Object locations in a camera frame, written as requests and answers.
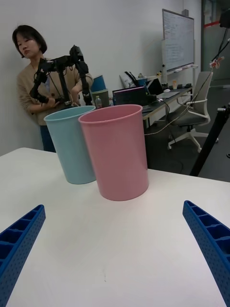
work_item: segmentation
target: office chair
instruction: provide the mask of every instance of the office chair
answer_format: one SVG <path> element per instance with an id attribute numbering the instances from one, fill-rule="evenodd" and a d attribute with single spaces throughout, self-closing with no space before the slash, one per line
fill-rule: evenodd
<path id="1" fill-rule="evenodd" d="M 198 147 L 198 152 L 201 152 L 201 146 L 195 137 L 206 138 L 208 133 L 196 132 L 193 126 L 204 126 L 210 122 L 210 116 L 207 112 L 207 94 L 212 80 L 213 72 L 203 71 L 199 74 L 199 77 L 196 82 L 195 90 L 193 97 L 195 102 L 187 102 L 185 105 L 179 107 L 175 112 L 167 114 L 167 122 L 171 122 L 177 118 L 187 106 L 192 104 L 191 109 L 189 109 L 184 115 L 182 115 L 178 120 L 174 121 L 171 125 L 178 127 L 187 127 L 187 133 L 181 135 L 175 140 L 168 143 L 168 149 L 172 149 L 172 144 L 182 141 L 184 139 L 190 139 Z"/>

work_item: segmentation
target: laptop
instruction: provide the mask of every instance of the laptop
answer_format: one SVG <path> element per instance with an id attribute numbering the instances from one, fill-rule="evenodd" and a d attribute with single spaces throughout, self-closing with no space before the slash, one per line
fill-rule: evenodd
<path id="1" fill-rule="evenodd" d="M 150 95 L 157 95 L 157 98 L 166 99 L 179 94 L 179 92 L 164 93 L 158 78 L 145 82 Z"/>
<path id="2" fill-rule="evenodd" d="M 116 90 L 113 91 L 113 96 L 115 106 L 127 104 L 146 106 L 148 104 L 144 86 Z"/>

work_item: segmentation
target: pink bucket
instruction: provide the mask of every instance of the pink bucket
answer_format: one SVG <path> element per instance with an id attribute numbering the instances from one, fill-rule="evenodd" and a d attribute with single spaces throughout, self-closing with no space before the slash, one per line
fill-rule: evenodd
<path id="1" fill-rule="evenodd" d="M 148 186 L 142 107 L 102 108 L 79 118 L 101 195 L 126 201 Z"/>

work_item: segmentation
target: plastic bucket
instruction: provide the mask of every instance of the plastic bucket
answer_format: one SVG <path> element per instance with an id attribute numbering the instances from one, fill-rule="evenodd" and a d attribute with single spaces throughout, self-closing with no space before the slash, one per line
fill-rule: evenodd
<path id="1" fill-rule="evenodd" d="M 93 79 L 93 84 L 91 86 L 91 92 L 98 92 L 106 90 L 106 86 L 104 83 L 104 78 L 102 75 L 97 76 Z"/>
<path id="2" fill-rule="evenodd" d="M 66 180 L 73 184 L 95 181 L 95 174 L 78 118 L 95 110 L 80 106 L 62 110 L 45 117 Z"/>
<path id="3" fill-rule="evenodd" d="M 148 186 L 142 107 L 111 106 L 79 118 L 101 195 L 126 201 Z"/>
<path id="4" fill-rule="evenodd" d="M 148 78 L 138 79 L 138 84 L 140 86 L 144 86 L 145 82 L 147 82 L 147 81 L 148 81 Z"/>

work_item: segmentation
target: whiteboard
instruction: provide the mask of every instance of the whiteboard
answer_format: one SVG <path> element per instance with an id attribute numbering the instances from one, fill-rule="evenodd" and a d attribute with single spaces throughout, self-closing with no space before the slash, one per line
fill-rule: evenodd
<path id="1" fill-rule="evenodd" d="M 166 68 L 194 63 L 194 19 L 163 10 Z"/>

